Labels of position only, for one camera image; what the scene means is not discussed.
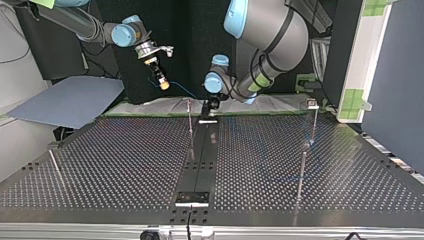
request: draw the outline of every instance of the vertical post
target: vertical post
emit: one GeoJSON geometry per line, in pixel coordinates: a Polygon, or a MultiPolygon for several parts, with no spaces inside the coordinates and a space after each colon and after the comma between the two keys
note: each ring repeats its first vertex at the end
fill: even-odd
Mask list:
{"type": "Polygon", "coordinates": [[[188,122],[190,126],[190,136],[193,139],[193,122],[191,121],[191,101],[187,100],[188,122]]]}
{"type": "Polygon", "coordinates": [[[298,202],[302,198],[302,187],[303,187],[303,178],[305,176],[305,165],[306,165],[306,152],[303,152],[302,153],[302,162],[300,164],[299,186],[297,188],[297,201],[298,202]]]}
{"type": "Polygon", "coordinates": [[[311,138],[311,142],[310,142],[311,145],[313,145],[315,143],[315,132],[316,132],[316,129],[317,129],[318,110],[319,109],[315,109],[314,127],[312,129],[312,138],[311,138]]]}
{"type": "Polygon", "coordinates": [[[56,169],[56,171],[60,172],[60,168],[59,168],[59,165],[57,164],[56,157],[54,156],[53,150],[49,149],[49,154],[50,154],[50,157],[53,161],[54,168],[56,169]]]}

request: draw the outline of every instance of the end effector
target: end effector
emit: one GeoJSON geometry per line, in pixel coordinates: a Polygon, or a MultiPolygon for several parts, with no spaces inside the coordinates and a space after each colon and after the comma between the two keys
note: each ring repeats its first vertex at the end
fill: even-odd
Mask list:
{"type": "Polygon", "coordinates": [[[138,59],[149,67],[153,77],[159,81],[160,88],[167,90],[170,85],[160,66],[158,52],[164,51],[168,57],[172,57],[174,47],[157,46],[156,42],[150,38],[150,34],[151,32],[146,30],[141,19],[134,15],[126,18],[122,24],[116,25],[111,36],[113,42],[120,47],[136,46],[138,59]]]}

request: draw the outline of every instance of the black curtain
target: black curtain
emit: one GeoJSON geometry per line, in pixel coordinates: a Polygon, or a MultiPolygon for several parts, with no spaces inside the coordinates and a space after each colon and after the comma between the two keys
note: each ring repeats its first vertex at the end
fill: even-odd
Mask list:
{"type": "MultiPolygon", "coordinates": [[[[161,64],[169,81],[178,82],[198,98],[204,98],[202,84],[212,56],[232,55],[235,40],[223,27],[230,0],[104,0],[97,4],[104,21],[121,22],[139,15],[146,28],[153,31],[153,40],[159,45],[174,46],[174,57],[161,53],[161,64]]],[[[131,103],[188,96],[175,84],[168,91],[155,87],[158,83],[137,59],[133,47],[114,47],[114,51],[131,103]]]]}

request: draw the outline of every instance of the metal rod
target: metal rod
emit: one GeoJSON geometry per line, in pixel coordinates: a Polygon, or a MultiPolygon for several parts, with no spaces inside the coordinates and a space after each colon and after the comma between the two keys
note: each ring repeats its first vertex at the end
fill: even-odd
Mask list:
{"type": "Polygon", "coordinates": [[[191,121],[191,101],[187,100],[188,121],[190,126],[190,136],[193,139],[193,122],[191,121]]]}
{"type": "Polygon", "coordinates": [[[40,15],[44,18],[76,33],[83,38],[92,38],[96,34],[96,25],[90,16],[79,8],[54,7],[48,9],[38,5],[40,15]]]}
{"type": "Polygon", "coordinates": [[[313,145],[315,143],[315,133],[316,133],[316,129],[317,129],[317,121],[318,121],[318,110],[315,110],[315,117],[314,117],[314,127],[312,129],[312,139],[310,141],[310,144],[313,145]]]}
{"type": "Polygon", "coordinates": [[[306,152],[303,152],[302,162],[300,165],[299,187],[297,189],[297,201],[300,201],[302,197],[303,178],[305,176],[305,165],[306,165],[306,152]]]}
{"type": "Polygon", "coordinates": [[[54,164],[54,167],[56,168],[56,171],[60,172],[60,168],[59,168],[59,165],[56,162],[56,157],[54,156],[53,150],[49,149],[49,154],[50,154],[51,159],[53,160],[53,164],[54,164]]]}

